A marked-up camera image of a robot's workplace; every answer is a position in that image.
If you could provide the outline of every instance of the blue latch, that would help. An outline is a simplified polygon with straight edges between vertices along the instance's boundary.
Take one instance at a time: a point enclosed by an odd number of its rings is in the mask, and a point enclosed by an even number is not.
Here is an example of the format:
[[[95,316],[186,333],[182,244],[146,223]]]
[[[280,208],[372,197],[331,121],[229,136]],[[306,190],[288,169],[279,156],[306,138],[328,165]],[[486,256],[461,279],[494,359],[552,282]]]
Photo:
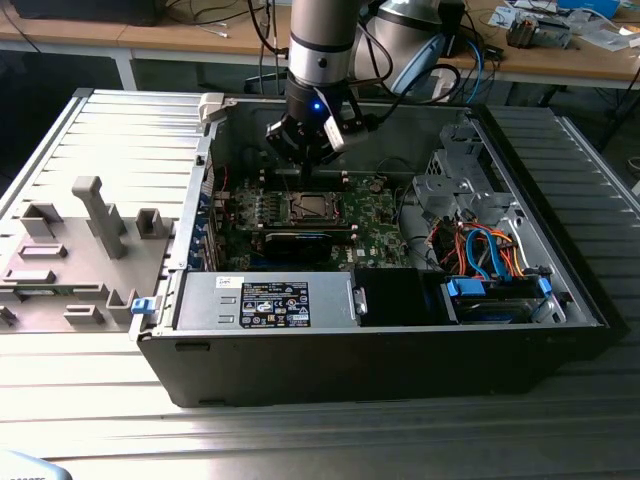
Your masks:
[[[134,315],[151,315],[157,310],[158,297],[136,298],[131,304],[131,313]]]
[[[545,297],[548,297],[553,292],[553,288],[551,288],[551,282],[548,279],[542,277],[538,279],[538,285],[540,286],[540,290]]]
[[[482,284],[482,280],[477,278],[452,278],[447,283],[447,290],[450,297],[480,296],[487,294]]]

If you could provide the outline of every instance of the floor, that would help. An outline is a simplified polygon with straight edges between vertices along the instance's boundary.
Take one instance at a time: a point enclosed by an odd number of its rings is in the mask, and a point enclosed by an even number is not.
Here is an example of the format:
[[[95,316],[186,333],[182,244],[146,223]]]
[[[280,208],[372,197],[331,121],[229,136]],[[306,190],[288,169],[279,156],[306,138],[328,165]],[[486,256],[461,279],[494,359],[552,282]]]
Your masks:
[[[230,93],[242,88],[245,78],[257,74],[251,66],[200,65],[182,62],[138,61],[136,76],[141,89],[156,91],[201,91],[207,88]],[[113,62],[103,58],[0,52],[0,192],[10,184],[31,151],[44,136],[77,87],[120,88]],[[273,85],[267,86],[274,93]],[[480,88],[480,102],[510,105],[535,104],[541,86],[520,84],[511,88],[495,82]],[[551,108],[568,116],[592,142],[609,121],[614,93],[604,98],[594,89],[571,87],[559,92]],[[629,157],[640,154],[637,135],[640,118],[631,118],[605,150],[604,156],[629,186],[638,179],[627,170]]]

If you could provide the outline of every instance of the table leg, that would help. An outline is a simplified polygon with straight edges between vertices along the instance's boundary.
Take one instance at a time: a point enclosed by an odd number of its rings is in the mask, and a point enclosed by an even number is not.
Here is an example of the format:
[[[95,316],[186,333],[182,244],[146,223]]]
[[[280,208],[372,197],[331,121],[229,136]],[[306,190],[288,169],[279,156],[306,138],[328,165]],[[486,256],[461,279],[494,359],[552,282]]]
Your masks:
[[[136,77],[133,73],[133,57],[131,56],[131,50],[119,49],[113,54],[113,59],[118,67],[118,73],[120,74],[120,81],[122,82],[123,90],[138,90],[136,85]]]
[[[562,90],[562,85],[553,85],[547,88],[545,92],[542,94],[542,97],[540,97],[540,100],[538,100],[537,106],[542,108],[547,108],[553,96],[556,93],[558,93],[560,90]]]

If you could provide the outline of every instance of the power supply label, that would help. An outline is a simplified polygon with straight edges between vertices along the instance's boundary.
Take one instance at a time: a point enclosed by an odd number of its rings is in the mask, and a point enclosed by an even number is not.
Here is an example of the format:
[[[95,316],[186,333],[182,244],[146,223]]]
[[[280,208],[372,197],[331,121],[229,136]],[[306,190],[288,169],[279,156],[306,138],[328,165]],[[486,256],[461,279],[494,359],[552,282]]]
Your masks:
[[[311,326],[306,282],[244,283],[241,301],[243,328]]]

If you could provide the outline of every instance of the red wire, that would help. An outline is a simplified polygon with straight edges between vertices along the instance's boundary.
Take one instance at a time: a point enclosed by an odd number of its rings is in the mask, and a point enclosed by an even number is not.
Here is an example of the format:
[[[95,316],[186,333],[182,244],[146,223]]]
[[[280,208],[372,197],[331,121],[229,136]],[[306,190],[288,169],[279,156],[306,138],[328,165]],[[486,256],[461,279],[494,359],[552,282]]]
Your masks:
[[[224,189],[227,188],[228,181],[229,181],[229,169],[225,165],[224,166],[224,183],[222,184],[222,190],[220,190],[220,193],[224,192]]]

